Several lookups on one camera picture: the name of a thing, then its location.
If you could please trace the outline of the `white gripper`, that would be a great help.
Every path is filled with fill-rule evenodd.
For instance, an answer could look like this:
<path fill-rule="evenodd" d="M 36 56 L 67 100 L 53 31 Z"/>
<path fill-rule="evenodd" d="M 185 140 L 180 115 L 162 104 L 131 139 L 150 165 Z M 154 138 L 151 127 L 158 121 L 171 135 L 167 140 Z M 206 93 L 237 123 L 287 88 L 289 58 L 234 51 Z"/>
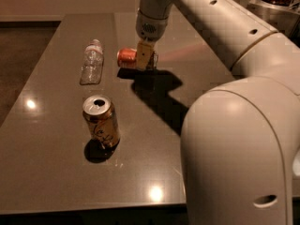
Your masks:
<path fill-rule="evenodd" d="M 137 13 L 136 32 L 140 40 L 137 45 L 137 69 L 146 70 L 150 60 L 152 69 L 155 70 L 158 64 L 158 53 L 154 51 L 154 46 L 146 42 L 157 42 L 163 36 L 167 27 L 168 20 L 158 20 L 147 17 L 140 10 Z"/>

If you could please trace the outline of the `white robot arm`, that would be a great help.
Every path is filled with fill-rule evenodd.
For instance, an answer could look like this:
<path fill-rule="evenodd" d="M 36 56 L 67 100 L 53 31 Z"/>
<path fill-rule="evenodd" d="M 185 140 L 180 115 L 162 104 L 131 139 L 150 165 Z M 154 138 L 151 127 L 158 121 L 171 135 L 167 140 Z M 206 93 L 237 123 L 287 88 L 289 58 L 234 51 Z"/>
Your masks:
<path fill-rule="evenodd" d="M 199 97 L 182 126 L 189 224 L 293 225 L 298 47 L 233 0 L 140 0 L 143 42 L 162 37 L 172 7 L 237 78 Z"/>

